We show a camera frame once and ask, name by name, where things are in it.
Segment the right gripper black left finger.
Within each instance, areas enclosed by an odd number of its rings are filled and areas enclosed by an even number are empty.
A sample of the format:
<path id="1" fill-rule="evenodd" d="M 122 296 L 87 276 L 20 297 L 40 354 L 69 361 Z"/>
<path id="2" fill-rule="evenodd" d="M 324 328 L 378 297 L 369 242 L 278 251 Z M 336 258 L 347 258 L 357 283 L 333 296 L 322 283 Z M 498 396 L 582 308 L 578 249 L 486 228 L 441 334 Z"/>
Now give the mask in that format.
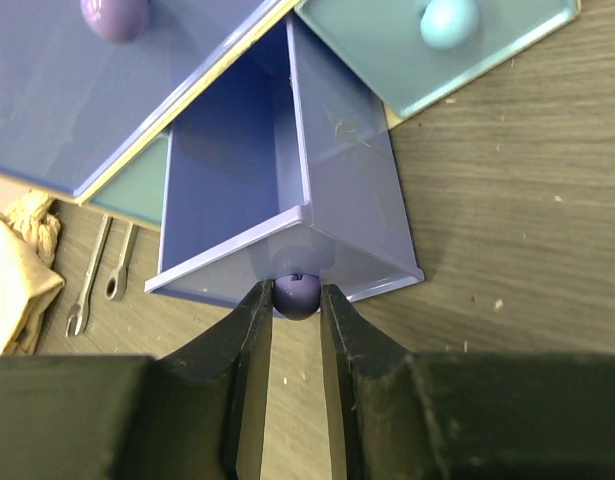
<path id="1" fill-rule="evenodd" d="M 0 357 L 0 479 L 256 479 L 272 333 L 257 283 L 178 350 Z"/>

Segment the wide purple drawer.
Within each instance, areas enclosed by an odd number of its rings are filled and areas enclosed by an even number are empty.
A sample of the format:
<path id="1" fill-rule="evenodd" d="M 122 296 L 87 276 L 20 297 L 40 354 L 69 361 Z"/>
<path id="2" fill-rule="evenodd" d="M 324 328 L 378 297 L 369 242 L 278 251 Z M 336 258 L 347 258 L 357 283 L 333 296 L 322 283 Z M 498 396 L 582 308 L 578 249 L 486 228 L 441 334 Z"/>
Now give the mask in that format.
<path id="1" fill-rule="evenodd" d="M 132 37 L 99 1 L 0 1 L 0 175 L 88 199 L 292 8 L 145 1 Z"/>

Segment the silver ratchet combination wrench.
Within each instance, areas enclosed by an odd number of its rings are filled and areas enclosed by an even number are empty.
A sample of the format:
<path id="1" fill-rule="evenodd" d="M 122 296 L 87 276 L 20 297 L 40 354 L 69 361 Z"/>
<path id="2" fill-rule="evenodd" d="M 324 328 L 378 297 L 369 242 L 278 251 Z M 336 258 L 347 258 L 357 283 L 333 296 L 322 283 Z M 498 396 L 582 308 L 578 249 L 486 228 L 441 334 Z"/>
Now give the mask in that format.
<path id="1" fill-rule="evenodd" d="M 111 271 L 105 287 L 105 296 L 108 301 L 120 301 L 125 294 L 127 277 L 131 256 L 135 247 L 139 227 L 129 223 L 125 232 L 122 248 L 119 253 L 118 263 Z"/>

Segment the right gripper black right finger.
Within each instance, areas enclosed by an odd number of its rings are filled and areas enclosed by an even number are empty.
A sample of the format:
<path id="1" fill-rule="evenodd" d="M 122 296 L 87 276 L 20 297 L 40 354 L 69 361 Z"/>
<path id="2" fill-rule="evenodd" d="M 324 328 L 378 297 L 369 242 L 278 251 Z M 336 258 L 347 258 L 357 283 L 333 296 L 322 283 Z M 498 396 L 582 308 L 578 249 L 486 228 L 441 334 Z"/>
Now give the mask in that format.
<path id="1" fill-rule="evenodd" d="M 615 479 L 615 355 L 415 353 L 321 291 L 336 479 Z"/>

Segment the cream drawer cabinet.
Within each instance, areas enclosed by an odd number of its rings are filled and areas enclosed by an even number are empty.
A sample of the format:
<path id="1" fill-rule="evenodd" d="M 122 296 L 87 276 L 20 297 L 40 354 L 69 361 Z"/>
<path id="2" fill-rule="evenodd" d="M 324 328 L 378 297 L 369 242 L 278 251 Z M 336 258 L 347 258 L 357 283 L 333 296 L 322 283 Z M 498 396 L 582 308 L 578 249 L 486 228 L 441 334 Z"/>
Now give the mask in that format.
<path id="1" fill-rule="evenodd" d="M 0 1 L 0 176 L 84 203 L 224 76 L 244 110 L 313 45 L 390 126 L 562 28 L 577 1 Z"/>

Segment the small purple drawer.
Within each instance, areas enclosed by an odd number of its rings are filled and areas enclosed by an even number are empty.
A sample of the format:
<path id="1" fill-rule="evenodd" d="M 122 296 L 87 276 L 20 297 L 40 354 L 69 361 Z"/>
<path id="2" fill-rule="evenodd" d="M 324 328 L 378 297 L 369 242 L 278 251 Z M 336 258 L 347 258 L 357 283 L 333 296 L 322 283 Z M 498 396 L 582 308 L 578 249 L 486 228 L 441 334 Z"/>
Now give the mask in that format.
<path id="1" fill-rule="evenodd" d="M 351 301 L 424 278 L 379 100 L 291 14 L 171 124 L 145 289 L 233 308 L 298 274 Z"/>

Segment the silver end wrench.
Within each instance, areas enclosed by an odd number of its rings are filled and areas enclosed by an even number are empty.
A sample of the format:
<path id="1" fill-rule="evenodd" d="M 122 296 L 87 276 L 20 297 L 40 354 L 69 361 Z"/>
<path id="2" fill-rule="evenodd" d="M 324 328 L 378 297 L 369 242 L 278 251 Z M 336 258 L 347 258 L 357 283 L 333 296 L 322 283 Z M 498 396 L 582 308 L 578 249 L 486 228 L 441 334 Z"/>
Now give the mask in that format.
<path id="1" fill-rule="evenodd" d="M 104 214 L 96 235 L 94 247 L 88 262 L 81 291 L 69 310 L 65 335 L 67 337 L 80 335 L 87 327 L 90 311 L 91 291 L 98 272 L 104 246 L 111 227 L 112 218 Z"/>

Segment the light blue drawer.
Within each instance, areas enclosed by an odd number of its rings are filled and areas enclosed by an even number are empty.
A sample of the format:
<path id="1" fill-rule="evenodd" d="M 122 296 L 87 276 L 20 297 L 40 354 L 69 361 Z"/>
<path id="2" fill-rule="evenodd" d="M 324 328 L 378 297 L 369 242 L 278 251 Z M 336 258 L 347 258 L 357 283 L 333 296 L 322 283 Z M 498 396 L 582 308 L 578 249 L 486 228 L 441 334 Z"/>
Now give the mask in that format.
<path id="1" fill-rule="evenodd" d="M 87 206 L 159 230 L 163 209 L 169 136 L 160 133 L 118 174 L 98 190 Z"/>
<path id="2" fill-rule="evenodd" d="M 301 1 L 301 20 L 400 119 L 512 59 L 578 1 Z"/>

